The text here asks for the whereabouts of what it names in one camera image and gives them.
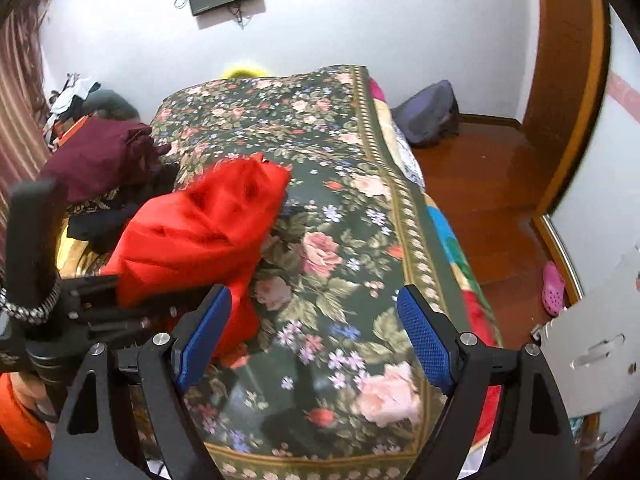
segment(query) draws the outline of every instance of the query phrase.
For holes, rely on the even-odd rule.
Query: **gray bag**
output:
[[[460,110],[446,79],[420,90],[391,110],[391,115],[412,146],[434,146],[442,137],[458,134]]]

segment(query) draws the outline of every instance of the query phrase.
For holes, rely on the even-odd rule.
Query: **floral bedspread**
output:
[[[217,80],[176,92],[152,121],[178,186],[223,157],[288,165],[282,213],[251,286],[262,328],[186,405],[228,478],[401,477],[442,409],[396,315],[415,283],[469,330],[427,197],[387,148],[363,67]]]

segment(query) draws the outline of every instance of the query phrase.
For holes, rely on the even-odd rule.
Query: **yellow round object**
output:
[[[256,65],[237,64],[226,69],[222,74],[222,79],[244,79],[252,77],[267,77],[269,73]]]

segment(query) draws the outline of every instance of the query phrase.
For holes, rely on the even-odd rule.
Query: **screw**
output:
[[[169,341],[170,337],[171,336],[169,336],[167,332],[160,332],[156,334],[153,338],[154,345],[158,345],[158,346],[163,345],[164,343]]]
[[[478,338],[476,334],[472,334],[471,332],[463,332],[460,334],[460,341],[463,345],[473,346],[478,342]]]
[[[91,348],[89,348],[89,352],[91,352],[91,355],[100,355],[102,352],[104,352],[104,349],[104,343],[96,343],[95,345],[92,345]]]
[[[533,343],[527,343],[524,345],[524,350],[529,355],[540,355],[540,347],[538,345],[534,345]]]

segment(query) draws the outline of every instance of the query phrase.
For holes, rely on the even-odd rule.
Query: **curtain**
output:
[[[41,128],[48,107],[42,90],[38,35],[40,0],[21,0],[0,27],[0,270],[12,186],[34,180],[49,157]]]

